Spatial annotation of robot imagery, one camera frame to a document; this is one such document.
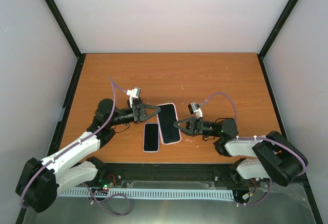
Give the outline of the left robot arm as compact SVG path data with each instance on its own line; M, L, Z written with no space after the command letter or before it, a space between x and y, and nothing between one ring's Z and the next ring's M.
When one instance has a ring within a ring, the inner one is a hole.
M114 126L141 123L157 115L158 106L143 104L138 98L130 107L118 109L112 99L99 102L93 121L87 130L63 149L41 160L31 158L22 170L15 192L20 206L40 213L49 208L57 196L82 183L103 183L106 170L98 159L77 163L104 147L115 135Z

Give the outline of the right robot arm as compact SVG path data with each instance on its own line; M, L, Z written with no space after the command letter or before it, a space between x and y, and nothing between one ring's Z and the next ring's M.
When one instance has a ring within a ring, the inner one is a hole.
M308 166L306 157L279 132L240 137L233 118L211 122L191 117L174 122L174 127L187 136L216 137L213 145L221 156L242 156L234 171L243 179L268 178L286 187Z

